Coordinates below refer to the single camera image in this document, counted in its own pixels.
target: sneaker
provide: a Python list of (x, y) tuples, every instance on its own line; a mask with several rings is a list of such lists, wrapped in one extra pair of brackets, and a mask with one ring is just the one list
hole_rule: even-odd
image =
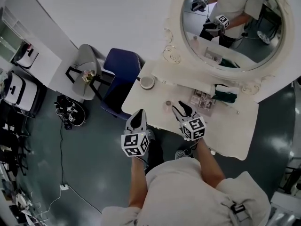
[(151, 141), (151, 140), (156, 140), (156, 137), (155, 137), (155, 133), (151, 130), (151, 129), (147, 129), (146, 130), (146, 136), (147, 138)]
[(183, 150), (177, 150), (175, 152), (174, 159), (177, 160), (177, 159), (185, 157), (185, 156), (186, 156), (186, 154), (185, 154), (185, 152)]

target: oval mirror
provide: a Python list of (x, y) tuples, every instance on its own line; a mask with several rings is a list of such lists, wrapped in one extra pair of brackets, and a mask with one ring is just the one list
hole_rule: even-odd
[(282, 21), (276, 0), (185, 0), (182, 9), (189, 46), (222, 70), (250, 71), (272, 58)]

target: plug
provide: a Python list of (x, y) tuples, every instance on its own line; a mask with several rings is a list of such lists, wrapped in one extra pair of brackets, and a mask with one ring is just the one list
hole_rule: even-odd
[(69, 189), (69, 186), (68, 186), (68, 184), (64, 184), (64, 185), (60, 184), (60, 188), (62, 191), (65, 191), (65, 190)]

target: white t-shirt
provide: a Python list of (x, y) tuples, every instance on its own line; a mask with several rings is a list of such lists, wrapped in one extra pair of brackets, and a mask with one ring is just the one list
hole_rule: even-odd
[[(223, 14), (231, 21), (245, 12), (258, 20), (262, 3), (263, 0), (217, 0), (209, 19), (213, 21), (216, 16)], [(244, 24), (226, 30), (225, 35), (237, 39), (242, 34), (243, 29)]]
[(243, 203), (252, 225), (266, 225), (268, 198), (247, 172), (214, 189), (202, 180), (200, 169), (200, 163), (189, 157), (155, 167), (146, 175), (143, 208), (107, 207), (101, 226), (231, 226), (230, 209), (224, 203), (232, 201)]

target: chair backrest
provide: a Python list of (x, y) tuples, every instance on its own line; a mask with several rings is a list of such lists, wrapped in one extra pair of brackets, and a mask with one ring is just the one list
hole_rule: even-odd
[(115, 74), (115, 77), (134, 82), (141, 70), (139, 57), (136, 53), (112, 48), (103, 64), (104, 69)]

